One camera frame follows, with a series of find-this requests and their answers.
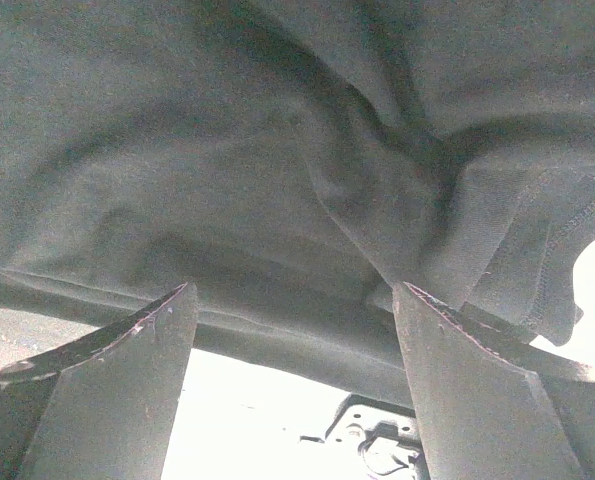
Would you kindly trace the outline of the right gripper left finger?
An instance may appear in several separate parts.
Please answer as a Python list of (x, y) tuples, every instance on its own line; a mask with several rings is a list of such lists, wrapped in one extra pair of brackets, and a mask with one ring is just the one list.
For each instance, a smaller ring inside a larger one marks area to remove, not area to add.
[(0, 479), (158, 479), (197, 327), (185, 283), (0, 370)]

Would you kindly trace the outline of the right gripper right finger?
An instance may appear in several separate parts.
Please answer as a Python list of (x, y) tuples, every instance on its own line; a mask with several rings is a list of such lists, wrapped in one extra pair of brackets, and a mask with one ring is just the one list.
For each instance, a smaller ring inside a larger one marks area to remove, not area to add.
[(408, 283), (397, 335), (434, 479), (595, 479), (595, 367), (523, 344)]

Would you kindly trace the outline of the black daisy t-shirt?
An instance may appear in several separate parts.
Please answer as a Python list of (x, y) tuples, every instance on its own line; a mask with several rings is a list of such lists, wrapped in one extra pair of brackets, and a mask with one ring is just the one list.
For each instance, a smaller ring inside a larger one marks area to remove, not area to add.
[(391, 289), (566, 343), (595, 1), (0, 1), (0, 308), (410, 404)]

